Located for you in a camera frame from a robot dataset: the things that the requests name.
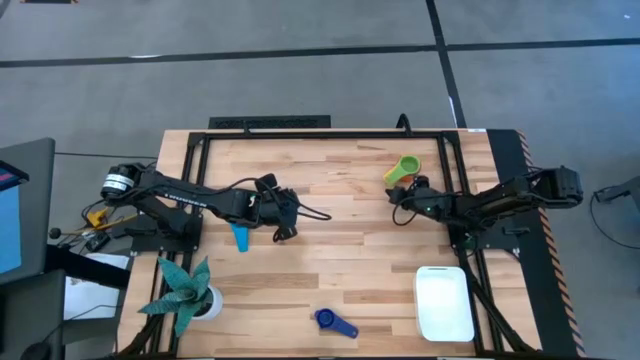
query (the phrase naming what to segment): black metal frame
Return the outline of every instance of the black metal frame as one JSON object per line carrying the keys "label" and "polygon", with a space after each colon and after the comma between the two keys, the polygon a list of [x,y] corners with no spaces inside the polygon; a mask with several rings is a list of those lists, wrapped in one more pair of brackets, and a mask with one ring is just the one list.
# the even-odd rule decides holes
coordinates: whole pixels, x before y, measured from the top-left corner
{"label": "black metal frame", "polygon": [[[461,190],[463,192],[470,192],[469,182],[467,179],[464,160],[462,158],[462,149],[460,147],[460,138],[458,136],[457,131],[414,131],[411,129],[411,125],[407,117],[402,114],[398,120],[396,128],[402,129],[403,131],[314,131],[314,132],[305,132],[305,131],[287,131],[287,132],[267,132],[267,131],[243,131],[243,132],[235,132],[235,133],[202,133],[202,132],[193,132],[189,134],[187,151],[185,154],[185,162],[182,171],[182,180],[188,181],[191,168],[193,165],[193,154],[195,151],[195,147],[198,144],[201,144],[202,150],[200,153],[200,159],[198,164],[197,176],[196,176],[196,184],[204,185],[204,175],[207,166],[207,160],[209,157],[209,148],[210,143],[213,140],[237,140],[237,139],[255,139],[255,140],[272,140],[272,139],[433,139],[437,142],[438,145],[438,153],[440,157],[440,164],[442,168],[442,173],[445,181],[445,190],[446,191],[455,191],[454,190],[454,182],[451,176],[451,170],[449,167],[449,159],[447,154],[447,145],[451,146],[453,149],[454,160],[456,162],[456,171],[458,173]],[[199,216],[199,212],[192,212],[192,216]],[[460,229],[449,227],[449,237],[451,243],[460,243],[462,238],[465,236]],[[184,253],[182,268],[186,271],[190,271],[191,261],[192,261],[192,252]],[[479,281],[480,286],[483,289],[482,291],[488,297],[490,301],[493,301],[493,297],[491,294],[491,285],[489,283],[489,275],[487,272],[486,261],[484,259],[484,255],[482,250],[479,249],[476,252],[476,265],[478,269],[478,274],[480,275]],[[175,253],[167,253],[167,259],[175,261]],[[460,263],[460,267],[467,274],[468,281],[468,291],[469,297],[474,299],[473,286],[471,283],[472,275],[471,266],[469,264],[468,258],[464,253],[458,252],[458,261]],[[151,299],[154,298],[155,293],[155,283],[158,273],[158,266],[156,264],[156,271],[154,274],[153,288],[151,291]],[[162,282],[160,287],[160,296],[165,294],[167,291],[166,282]],[[480,324],[478,321],[478,312],[476,308],[475,301],[471,301],[471,313],[473,318],[473,327],[475,331],[474,337],[474,349],[476,354],[481,354],[485,352],[482,332],[480,329]],[[489,318],[489,324],[491,327],[491,338],[493,341],[493,349],[498,352],[503,351],[502,346],[502,338],[498,331],[498,327],[494,323],[494,321]],[[160,336],[162,333],[162,323],[156,328],[156,331],[151,336],[151,347],[150,351],[158,352],[158,347],[160,343]],[[175,337],[175,333],[172,331],[172,336],[169,344],[169,352],[177,354],[178,348],[178,339]]]}

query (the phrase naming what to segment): wooden tabletop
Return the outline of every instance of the wooden tabletop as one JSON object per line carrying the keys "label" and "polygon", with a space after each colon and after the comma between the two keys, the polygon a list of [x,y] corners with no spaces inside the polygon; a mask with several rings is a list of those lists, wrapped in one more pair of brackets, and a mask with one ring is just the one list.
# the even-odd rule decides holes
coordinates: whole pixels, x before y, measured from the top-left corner
{"label": "wooden tabletop", "polygon": [[[188,134],[165,132],[158,171],[180,177]],[[487,134],[463,130],[460,140],[471,190],[497,184]],[[448,151],[455,174],[453,152]],[[249,251],[239,253],[229,225],[205,212],[193,263],[209,257],[211,283],[222,291],[224,306],[213,320],[191,322],[180,338],[178,356],[473,354],[472,343],[429,342],[418,333],[416,270],[457,266],[458,261],[444,225],[423,217],[405,227],[392,223],[393,206],[387,202],[382,175],[403,154],[418,156],[421,173],[432,187],[444,190],[436,141],[431,139],[212,141],[206,186],[224,187],[272,172],[302,203],[330,213],[333,220],[299,217],[298,236],[284,244],[272,242],[274,228],[252,230]],[[522,338],[539,348],[520,264],[501,250],[487,250],[485,256],[496,305]],[[155,262],[152,253],[135,258],[118,329],[121,346],[130,343],[146,321],[137,310],[149,302]],[[325,307],[356,325],[358,338],[319,331],[313,313]],[[483,340],[490,348],[486,314],[478,307]],[[168,348],[173,320],[166,318],[161,350]]]}

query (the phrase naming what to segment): gray floor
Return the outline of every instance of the gray floor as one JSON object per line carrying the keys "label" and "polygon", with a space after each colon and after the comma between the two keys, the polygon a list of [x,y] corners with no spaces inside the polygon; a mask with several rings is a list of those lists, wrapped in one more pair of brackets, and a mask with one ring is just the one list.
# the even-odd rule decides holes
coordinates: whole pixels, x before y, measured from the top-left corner
{"label": "gray floor", "polygon": [[[437,6],[448,43],[640,36],[632,0]],[[0,19],[0,60],[434,42],[418,0],[13,1]],[[523,130],[538,165],[578,170],[587,193],[640,175],[637,46],[450,56],[469,127]],[[0,146],[51,136],[59,151],[154,156],[164,129],[203,128],[210,116],[330,114],[334,127],[379,127],[405,112],[414,127],[454,126],[436,53],[0,69],[0,79]],[[51,224],[77,226],[122,161],[57,156]],[[640,245],[629,200],[595,210],[614,237]],[[551,222],[587,353],[636,358],[640,252],[598,234],[588,204]],[[106,353],[110,340],[68,358]]]}

